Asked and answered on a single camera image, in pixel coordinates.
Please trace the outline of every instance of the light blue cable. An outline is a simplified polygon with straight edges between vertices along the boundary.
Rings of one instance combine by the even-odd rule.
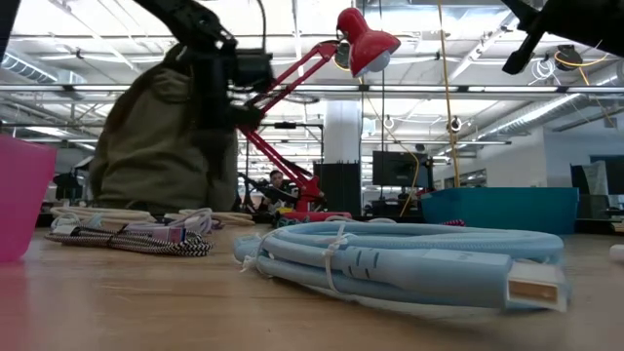
[[[347,233],[346,244],[333,253],[328,266],[335,288],[402,302],[531,307],[508,298],[514,260],[558,263],[564,248],[561,238],[537,232],[320,222],[273,231],[262,241],[261,250],[259,238],[241,238],[235,256],[243,261],[259,252],[255,265],[261,272],[328,289],[327,247],[340,226]]]

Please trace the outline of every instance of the black and white braided cable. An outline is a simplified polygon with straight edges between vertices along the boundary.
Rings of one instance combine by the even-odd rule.
[[[190,257],[205,256],[213,247],[213,244],[206,242],[201,235],[194,232],[186,232],[184,241],[173,243],[152,238],[151,232],[148,231],[114,231],[86,226],[76,226],[71,234],[58,234],[52,231],[45,239],[71,246]]]

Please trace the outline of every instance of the table surface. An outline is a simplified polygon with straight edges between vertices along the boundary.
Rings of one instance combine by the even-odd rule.
[[[230,227],[201,258],[49,243],[0,265],[0,349],[21,350],[622,350],[623,238],[566,239],[567,313],[390,303],[382,310],[240,273]]]

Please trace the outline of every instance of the pink cup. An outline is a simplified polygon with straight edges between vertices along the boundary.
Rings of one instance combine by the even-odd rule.
[[[28,250],[56,158],[52,147],[0,135],[0,261]]]

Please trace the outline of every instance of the blue bin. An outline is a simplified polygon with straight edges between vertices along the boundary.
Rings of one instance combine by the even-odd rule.
[[[428,223],[463,219],[467,226],[572,234],[577,188],[453,188],[423,194]]]

